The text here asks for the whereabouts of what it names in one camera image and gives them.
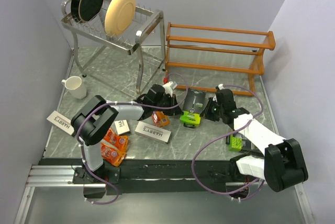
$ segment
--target orange wooden rack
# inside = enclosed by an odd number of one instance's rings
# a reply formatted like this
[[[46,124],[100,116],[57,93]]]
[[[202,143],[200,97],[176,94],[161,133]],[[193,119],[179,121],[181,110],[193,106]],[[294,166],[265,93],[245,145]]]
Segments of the orange wooden rack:
[[[205,38],[195,38],[195,37],[180,37],[171,35],[171,28],[182,28],[182,29],[197,29],[197,30],[209,30],[209,31],[221,31],[221,32],[231,32],[231,33],[241,33],[265,36],[263,43],[251,43],[251,42],[239,42],[239,41],[227,41],[227,40],[216,40],[216,39],[205,39]],[[264,74],[264,64],[263,64],[263,54],[266,49],[274,50],[276,42],[272,31],[269,32],[259,32],[259,31],[249,31],[249,30],[239,30],[239,29],[224,29],[224,28],[213,28],[213,27],[202,27],[202,26],[191,26],[191,25],[180,25],[168,23],[167,32],[167,51],[165,55],[165,74],[169,73],[169,67],[183,67],[183,68],[193,68],[193,69],[203,69],[203,70],[215,70],[215,71],[228,71],[228,72],[238,72],[245,73],[248,75],[249,88],[251,91],[255,92],[255,75]],[[247,47],[255,48],[256,51],[247,50],[231,50],[231,49],[216,49],[198,46],[187,46],[171,44],[171,41],[181,41],[181,42],[195,42],[195,43],[208,43],[208,44],[219,44],[224,46],[237,46],[237,47]],[[207,64],[195,64],[195,63],[181,63],[170,61],[170,49],[188,49],[188,50],[202,50],[211,52],[221,52],[221,53],[233,53],[241,55],[254,55],[254,58],[248,69],[242,68],[231,68],[226,66],[217,65],[207,65]],[[184,85],[177,86],[178,89],[185,89]],[[199,89],[207,92],[215,92],[215,88],[209,87],[197,87],[191,86],[190,88]],[[252,96],[250,92],[233,91],[236,95]]]

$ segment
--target black plate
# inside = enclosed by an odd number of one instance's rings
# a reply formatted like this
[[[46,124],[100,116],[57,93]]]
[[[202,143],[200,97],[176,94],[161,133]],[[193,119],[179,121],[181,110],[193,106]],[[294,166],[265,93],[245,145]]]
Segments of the black plate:
[[[71,0],[71,14],[75,20],[90,21],[95,17],[102,5],[104,0]]]

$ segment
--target cable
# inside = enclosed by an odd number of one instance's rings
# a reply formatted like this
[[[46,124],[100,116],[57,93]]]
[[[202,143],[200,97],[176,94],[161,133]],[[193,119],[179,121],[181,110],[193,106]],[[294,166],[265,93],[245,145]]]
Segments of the cable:
[[[243,199],[241,199],[241,200],[247,200],[247,199],[252,198],[256,193],[259,192],[259,190],[261,190],[261,188],[262,188],[263,185],[264,185],[264,182],[265,182],[265,180],[262,180],[261,184],[258,186],[258,188],[256,189],[255,192],[253,192],[251,195],[248,195],[246,198],[243,198]]]
[[[74,170],[74,171],[75,171],[75,169],[73,168],[73,163],[71,163],[71,168],[72,168],[72,170]]]
[[[158,107],[158,106],[152,106],[152,105],[143,105],[143,104],[137,104],[137,103],[131,103],[131,102],[118,102],[117,104],[118,105],[134,105],[134,106],[141,106],[141,107],[149,107],[149,108],[153,108],[153,109],[163,109],[163,110],[169,110],[169,109],[173,109],[173,108],[176,108],[178,107],[185,99],[186,99],[186,96],[187,96],[187,92],[188,92],[188,85],[187,85],[187,82],[185,80],[185,78],[178,74],[178,73],[170,73],[168,74],[165,78],[169,77],[170,75],[178,75],[182,78],[182,80],[184,81],[185,83],[185,86],[186,86],[186,94],[185,94],[185,97],[176,105],[174,106],[171,106],[171,107]],[[98,106],[96,109],[94,109],[86,118],[85,120],[83,121],[83,123],[79,126],[79,129],[77,131],[77,134],[76,134],[76,139],[77,141],[80,143],[80,148],[81,148],[81,152],[82,152],[82,156],[83,156],[83,164],[85,165],[88,173],[95,179],[103,182],[104,184],[108,185],[108,186],[111,186],[115,191],[116,191],[116,196],[114,199],[110,200],[110,201],[106,201],[106,202],[98,202],[98,201],[93,201],[93,200],[90,200],[90,199],[87,199],[87,201],[89,201],[90,203],[92,204],[97,204],[97,205],[107,205],[107,204],[110,204],[110,203],[113,203],[117,200],[117,198],[119,197],[119,190],[118,188],[113,185],[112,183],[108,182],[108,181],[105,181],[104,179],[96,176],[92,171],[91,169],[88,167],[87,165],[87,162],[86,162],[86,156],[85,156],[85,151],[84,151],[84,144],[83,144],[83,141],[81,140],[80,138],[80,133],[84,127],[84,125],[88,122],[88,120],[95,114],[97,113],[100,109],[106,107],[106,106],[111,106],[111,105],[115,105],[115,102],[110,102],[110,103],[105,103],[103,105],[100,105]]]
[[[262,104],[262,101],[260,100],[260,98],[259,98],[254,92],[250,91],[250,90],[247,89],[247,88],[244,88],[244,87],[242,87],[242,86],[239,86],[239,85],[224,85],[224,88],[225,88],[225,87],[236,87],[236,88],[241,88],[241,89],[244,89],[244,90],[250,92],[252,95],[254,95],[254,97],[258,100],[258,102],[259,102],[259,104],[260,104],[260,106],[261,106],[261,110],[260,110],[258,113],[256,113],[255,115],[253,115],[253,119],[254,119],[255,117],[259,116],[260,114],[263,113],[263,111],[264,111],[264,106],[263,106],[263,104]],[[232,134],[235,134],[235,133],[237,133],[237,132],[239,132],[239,131],[245,129],[246,127],[248,127],[248,126],[250,125],[251,121],[252,121],[252,119],[249,120],[248,123],[247,123],[245,126],[243,126],[243,127],[239,128],[239,129],[237,129],[237,130],[234,130],[234,131],[232,131],[232,132],[229,132],[229,133],[227,133],[227,134],[224,134],[224,135],[222,135],[222,136],[219,136],[219,137],[213,139],[212,141],[208,142],[208,143],[205,144],[203,147],[201,147],[201,148],[199,149],[199,151],[194,155],[194,157],[193,157],[193,159],[192,159],[192,163],[191,163],[191,170],[192,170],[192,174],[193,174],[193,176],[194,176],[194,179],[196,180],[196,182],[197,182],[202,188],[204,188],[205,190],[207,190],[207,191],[209,191],[209,192],[211,192],[211,193],[214,193],[214,194],[219,194],[219,195],[230,195],[230,194],[237,193],[237,192],[239,192],[239,191],[241,191],[241,190],[247,188],[248,186],[254,184],[255,182],[257,182],[257,181],[259,180],[258,178],[256,178],[256,179],[254,179],[252,182],[249,182],[247,185],[245,185],[245,186],[243,186],[243,187],[240,187],[239,189],[230,191],[230,192],[219,192],[219,191],[212,190],[212,189],[210,189],[209,187],[205,186],[205,185],[199,180],[199,178],[197,177],[197,175],[196,175],[196,173],[195,173],[195,168],[194,168],[196,158],[197,158],[197,157],[199,156],[199,154],[200,154],[203,150],[205,150],[210,144],[213,144],[214,142],[218,141],[219,139],[225,138],[225,137],[227,137],[227,136],[230,136],[230,135],[232,135]]]

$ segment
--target label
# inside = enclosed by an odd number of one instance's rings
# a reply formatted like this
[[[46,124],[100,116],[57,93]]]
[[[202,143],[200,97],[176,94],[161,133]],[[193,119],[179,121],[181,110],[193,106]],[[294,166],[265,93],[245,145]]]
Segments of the label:
[[[143,127],[143,131],[148,132],[153,135],[160,136],[160,137],[163,136],[162,131],[157,131],[157,130],[151,129],[150,127]]]
[[[54,119],[53,119],[55,122],[59,123],[61,126],[69,129],[71,127],[71,124],[66,121],[65,119],[61,118],[60,116],[56,116]]]
[[[153,121],[155,123],[157,123],[158,122],[158,117],[157,117],[156,113],[153,113],[152,116],[153,116]]]

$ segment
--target green object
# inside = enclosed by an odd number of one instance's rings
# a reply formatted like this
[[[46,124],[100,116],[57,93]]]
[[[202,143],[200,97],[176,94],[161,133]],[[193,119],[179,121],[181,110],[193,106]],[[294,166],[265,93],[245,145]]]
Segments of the green object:
[[[200,121],[201,121],[200,114],[183,111],[183,114],[180,116],[180,122],[184,124],[185,127],[189,128],[199,127]]]
[[[229,151],[239,152],[242,149],[242,139],[230,136]]]
[[[188,128],[199,127],[203,111],[203,105],[206,92],[196,89],[189,89],[183,106],[183,114],[180,116],[180,122]]]

